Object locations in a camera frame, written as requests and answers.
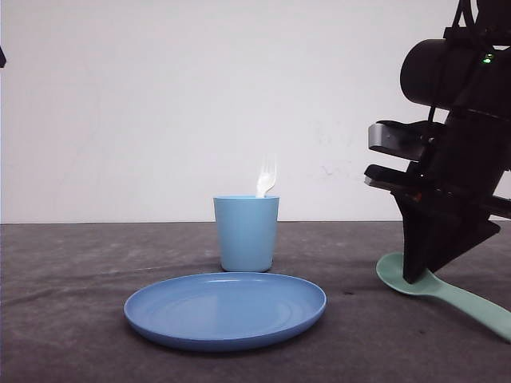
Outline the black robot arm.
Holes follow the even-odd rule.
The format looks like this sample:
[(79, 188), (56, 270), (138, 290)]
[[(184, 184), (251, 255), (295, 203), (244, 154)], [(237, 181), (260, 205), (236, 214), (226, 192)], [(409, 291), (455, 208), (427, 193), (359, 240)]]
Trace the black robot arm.
[(400, 73), (406, 98), (444, 122), (380, 120), (369, 148), (408, 160), (405, 171), (370, 165), (366, 182), (389, 191), (402, 214), (403, 277), (416, 282), (499, 232), (509, 217), (495, 195), (510, 169), (510, 4), (461, 1), (440, 39), (419, 42)]
[(6, 57), (5, 57), (5, 54), (3, 53), (2, 47), (0, 47), (0, 68), (1, 69), (4, 68), (5, 64), (6, 64)]

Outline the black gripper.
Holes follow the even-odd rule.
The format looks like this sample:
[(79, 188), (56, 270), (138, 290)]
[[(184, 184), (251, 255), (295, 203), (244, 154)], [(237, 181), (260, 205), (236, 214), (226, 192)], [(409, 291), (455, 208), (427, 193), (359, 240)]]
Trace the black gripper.
[(510, 217), (510, 201), (494, 194), (510, 168), (510, 123), (476, 113), (431, 122), (419, 161), (398, 171), (371, 164), (364, 175), (387, 190), (402, 214), (403, 278), (415, 283), (500, 231), (489, 217)]

